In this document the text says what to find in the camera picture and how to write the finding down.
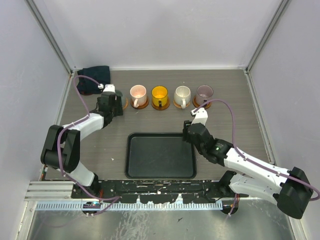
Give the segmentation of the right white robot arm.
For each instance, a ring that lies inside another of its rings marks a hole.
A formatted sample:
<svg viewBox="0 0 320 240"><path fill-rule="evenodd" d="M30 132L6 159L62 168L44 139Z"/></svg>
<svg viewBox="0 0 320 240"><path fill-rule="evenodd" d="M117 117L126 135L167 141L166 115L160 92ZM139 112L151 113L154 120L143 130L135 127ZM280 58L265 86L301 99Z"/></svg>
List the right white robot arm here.
<svg viewBox="0 0 320 240"><path fill-rule="evenodd" d="M223 196L250 195L275 204L289 217L302 218L314 193L302 169L289 170L254 158L232 143L214 138L200 122L184 121L182 133L184 141L193 144L210 163L229 168L219 181Z"/></svg>

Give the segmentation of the dark blue folded cloth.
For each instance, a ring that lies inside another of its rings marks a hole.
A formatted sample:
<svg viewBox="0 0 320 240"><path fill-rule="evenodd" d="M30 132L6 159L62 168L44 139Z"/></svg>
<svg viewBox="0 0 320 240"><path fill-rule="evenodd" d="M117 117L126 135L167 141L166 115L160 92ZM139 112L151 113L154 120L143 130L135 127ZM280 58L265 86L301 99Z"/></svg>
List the dark blue folded cloth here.
<svg viewBox="0 0 320 240"><path fill-rule="evenodd" d="M83 68L77 71L77 75L87 76L103 85L111 83L110 67L107 65ZM102 92L102 90L98 88L98 85L96 83L84 77L79 78L79 82L76 87L79 93L84 96L98 95Z"/></svg>

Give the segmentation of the pink ceramic mug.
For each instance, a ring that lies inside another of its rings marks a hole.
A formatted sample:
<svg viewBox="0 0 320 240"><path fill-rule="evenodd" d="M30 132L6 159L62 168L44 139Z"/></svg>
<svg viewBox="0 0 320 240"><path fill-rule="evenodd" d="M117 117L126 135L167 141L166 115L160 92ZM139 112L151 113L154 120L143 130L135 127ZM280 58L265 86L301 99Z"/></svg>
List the pink ceramic mug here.
<svg viewBox="0 0 320 240"><path fill-rule="evenodd" d="M132 106L136 109L141 108L147 103L147 90L143 85L134 85L130 89Z"/></svg>

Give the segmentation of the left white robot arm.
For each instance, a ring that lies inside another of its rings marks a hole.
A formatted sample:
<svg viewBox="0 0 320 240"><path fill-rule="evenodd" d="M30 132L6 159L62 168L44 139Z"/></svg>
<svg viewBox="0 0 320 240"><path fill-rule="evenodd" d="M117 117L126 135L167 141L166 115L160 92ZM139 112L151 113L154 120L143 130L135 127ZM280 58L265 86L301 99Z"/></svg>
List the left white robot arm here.
<svg viewBox="0 0 320 240"><path fill-rule="evenodd" d="M97 98L96 109L75 123L49 127L40 161L82 185L82 192L88 198L100 193L98 176L88 170L80 160L81 141L90 134L102 130L114 117L123 115L126 98L119 90L105 91Z"/></svg>

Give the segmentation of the light cork coaster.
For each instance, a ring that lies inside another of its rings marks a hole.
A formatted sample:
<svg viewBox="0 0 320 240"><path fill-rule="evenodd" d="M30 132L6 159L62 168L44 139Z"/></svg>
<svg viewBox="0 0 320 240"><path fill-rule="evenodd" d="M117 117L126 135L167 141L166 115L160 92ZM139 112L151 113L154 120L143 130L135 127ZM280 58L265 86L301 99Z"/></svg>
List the light cork coaster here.
<svg viewBox="0 0 320 240"><path fill-rule="evenodd" d="M190 105L190 103L191 103L190 101L189 101L188 103L186 103L185 108L187 108L187 107ZM185 108L182 108L181 105L177 104L177 103L175 102L175 100L173 100L173 104L174 104L174 106L177 107L178 109L185 109Z"/></svg>
<svg viewBox="0 0 320 240"><path fill-rule="evenodd" d="M128 107L129 101L128 99L125 97L122 101L122 109L125 110Z"/></svg>

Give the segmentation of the dark wooden coaster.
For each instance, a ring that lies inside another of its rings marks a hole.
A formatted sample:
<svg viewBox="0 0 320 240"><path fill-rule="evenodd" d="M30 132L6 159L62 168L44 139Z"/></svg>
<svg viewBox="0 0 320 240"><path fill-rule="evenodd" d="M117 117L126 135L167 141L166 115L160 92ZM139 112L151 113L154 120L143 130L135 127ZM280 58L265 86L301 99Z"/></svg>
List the dark wooden coaster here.
<svg viewBox="0 0 320 240"><path fill-rule="evenodd" d="M131 100L130 100L130 105L131 105L134 109L138 109L138 110L144 109L144 108L146 108L146 107L149 105L149 97L148 97L148 96L146 97L146 101L145 101L145 103L142 104L142 105L139 105L139 104L138 104L138 99L134 99L134 101L131 99Z"/></svg>
<svg viewBox="0 0 320 240"><path fill-rule="evenodd" d="M152 96L151 105L158 111L166 110L170 106L170 98L168 96L165 98L156 98Z"/></svg>
<svg viewBox="0 0 320 240"><path fill-rule="evenodd" d="M196 108L198 108L198 107L200 106L200 105L196 102L196 97L195 97L195 96L193 97L192 103L193 103L193 105L194 105ZM209 102L209 103L206 104L203 108L204 108L204 109L208 109L208 108L211 107L211 105L212 105L212 103Z"/></svg>

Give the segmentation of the black plastic tray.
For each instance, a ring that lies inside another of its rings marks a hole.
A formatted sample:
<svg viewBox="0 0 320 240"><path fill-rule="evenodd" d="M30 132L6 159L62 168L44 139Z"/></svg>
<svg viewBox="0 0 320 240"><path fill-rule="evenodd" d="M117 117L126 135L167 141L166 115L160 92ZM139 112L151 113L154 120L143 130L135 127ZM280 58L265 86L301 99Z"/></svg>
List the black plastic tray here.
<svg viewBox="0 0 320 240"><path fill-rule="evenodd" d="M194 146L179 132L131 133L124 173L129 179L193 179L197 175Z"/></svg>

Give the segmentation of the grey glass mug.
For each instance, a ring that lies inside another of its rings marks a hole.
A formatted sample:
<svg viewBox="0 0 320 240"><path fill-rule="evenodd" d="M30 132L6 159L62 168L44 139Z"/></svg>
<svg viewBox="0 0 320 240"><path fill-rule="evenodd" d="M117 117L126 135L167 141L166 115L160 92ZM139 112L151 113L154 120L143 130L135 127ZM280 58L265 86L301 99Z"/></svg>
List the grey glass mug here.
<svg viewBox="0 0 320 240"><path fill-rule="evenodd" d="M120 91L120 90L115 90L115 94L117 95L117 97L120 97L121 99L121 105L122 107L124 107L126 105L126 97L124 96L124 94Z"/></svg>

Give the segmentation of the white ceramic mug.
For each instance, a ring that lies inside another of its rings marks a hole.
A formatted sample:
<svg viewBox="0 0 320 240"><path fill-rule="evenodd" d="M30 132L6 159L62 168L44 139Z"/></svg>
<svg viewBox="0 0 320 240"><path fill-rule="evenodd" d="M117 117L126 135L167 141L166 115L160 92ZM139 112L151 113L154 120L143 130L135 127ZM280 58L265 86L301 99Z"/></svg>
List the white ceramic mug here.
<svg viewBox="0 0 320 240"><path fill-rule="evenodd" d="M184 109L191 102L191 90L187 86L178 86L174 92L174 101Z"/></svg>

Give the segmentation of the purple glass mug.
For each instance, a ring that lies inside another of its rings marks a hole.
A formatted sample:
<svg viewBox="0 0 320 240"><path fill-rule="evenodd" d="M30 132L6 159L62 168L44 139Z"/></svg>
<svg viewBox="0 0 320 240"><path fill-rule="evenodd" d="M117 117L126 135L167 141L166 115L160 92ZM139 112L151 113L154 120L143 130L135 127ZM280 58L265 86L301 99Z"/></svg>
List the purple glass mug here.
<svg viewBox="0 0 320 240"><path fill-rule="evenodd" d="M211 100L214 94L214 90L209 85L200 85L195 94L195 102L198 105L202 105L203 103Z"/></svg>

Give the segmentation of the yellow mug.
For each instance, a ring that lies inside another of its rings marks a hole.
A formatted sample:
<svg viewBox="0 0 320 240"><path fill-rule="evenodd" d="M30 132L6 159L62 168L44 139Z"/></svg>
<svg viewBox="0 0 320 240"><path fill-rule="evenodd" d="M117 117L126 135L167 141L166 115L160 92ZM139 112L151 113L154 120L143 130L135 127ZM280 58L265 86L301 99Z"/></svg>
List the yellow mug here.
<svg viewBox="0 0 320 240"><path fill-rule="evenodd" d="M152 103L159 108L164 107L168 102L168 90L164 86L155 86L152 91Z"/></svg>

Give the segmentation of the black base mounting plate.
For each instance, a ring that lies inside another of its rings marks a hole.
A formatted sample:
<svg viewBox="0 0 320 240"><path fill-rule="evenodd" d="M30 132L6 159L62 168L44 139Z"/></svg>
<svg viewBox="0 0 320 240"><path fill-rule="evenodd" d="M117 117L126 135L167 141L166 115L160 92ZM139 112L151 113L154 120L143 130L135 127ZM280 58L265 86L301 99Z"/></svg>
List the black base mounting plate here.
<svg viewBox="0 0 320 240"><path fill-rule="evenodd" d="M215 203L234 198L235 193L214 180L100 180L96 196L110 199L119 196L124 204L174 203L179 197L183 204Z"/></svg>

